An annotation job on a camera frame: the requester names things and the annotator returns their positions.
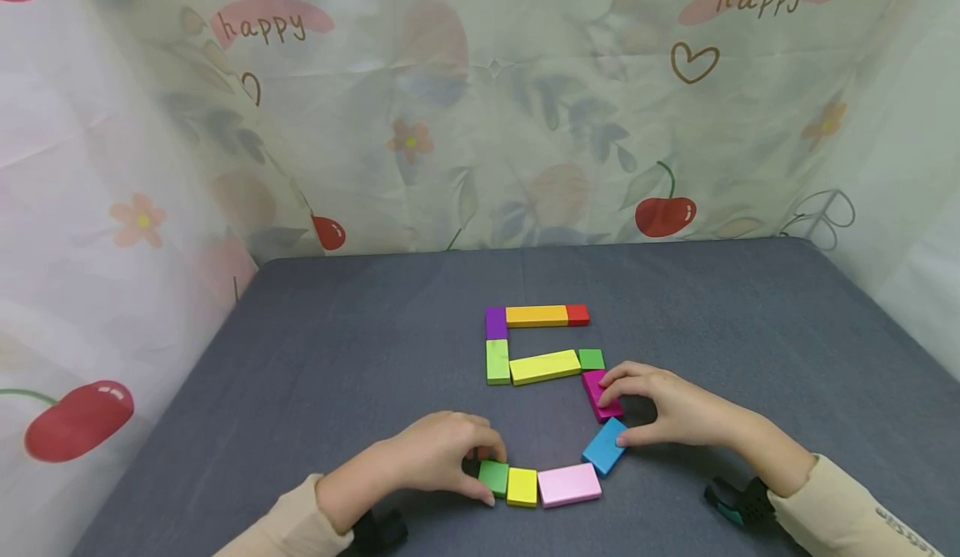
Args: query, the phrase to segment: light green block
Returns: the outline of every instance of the light green block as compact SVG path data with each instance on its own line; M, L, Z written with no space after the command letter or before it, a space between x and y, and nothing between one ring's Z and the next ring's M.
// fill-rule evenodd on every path
M510 383L510 353L506 340L487 341L487 384Z
M600 349L580 349L580 369L606 369L603 351Z
M498 461L481 461L478 480L493 491L493 496L504 499L507 495L507 472L510 466Z

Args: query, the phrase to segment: right hand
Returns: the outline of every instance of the right hand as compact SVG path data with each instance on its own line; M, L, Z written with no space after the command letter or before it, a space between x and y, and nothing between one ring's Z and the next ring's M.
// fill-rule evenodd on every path
M597 403L601 407L624 394L638 394L657 405L657 420L621 433L617 438L620 447L656 443L730 447L737 432L757 417L666 369L633 361L607 372L600 386L607 389Z

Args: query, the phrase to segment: purple block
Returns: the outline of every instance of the purple block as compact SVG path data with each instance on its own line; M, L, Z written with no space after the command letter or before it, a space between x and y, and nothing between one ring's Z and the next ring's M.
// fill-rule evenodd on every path
M487 340L507 340L507 307L487 307Z
M598 473L593 464L582 463L568 468L539 471L537 481L541 488L543 507L560 507L585 500L600 499Z
M600 400L601 395L605 388L600 386L600 380L603 379L604 372L602 369L594 369L592 372L583 372L583 387L587 389L587 397L590 399L590 407L593 409L593 415L596 416L597 422L602 424L610 418L618 418L623 415L623 407L620 405L619 399L614 399L612 403L606 407L598 406L598 400Z

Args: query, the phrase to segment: beige sleeve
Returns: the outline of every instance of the beige sleeve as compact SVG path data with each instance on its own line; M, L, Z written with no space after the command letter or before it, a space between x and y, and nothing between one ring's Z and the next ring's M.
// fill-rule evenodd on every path
M777 521L813 557L939 556L827 457L789 499L768 492Z
M280 496L269 513L222 547L214 557L333 557L353 542L353 531L340 536L317 508L320 475L308 477Z

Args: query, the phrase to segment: gray table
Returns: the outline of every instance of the gray table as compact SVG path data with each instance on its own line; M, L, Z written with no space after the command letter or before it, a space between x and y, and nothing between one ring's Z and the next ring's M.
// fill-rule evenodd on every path
M584 303L588 328L511 331L514 358L604 349L762 411L960 551L960 385L803 241L272 261L254 279L76 557L210 555L312 471L438 409L480 413L514 466L578 463L598 431L577 378L487 386L484 309ZM652 417L634 401L627 419ZM794 555L710 510L722 451L628 451L599 501L555 510L398 494L396 555Z

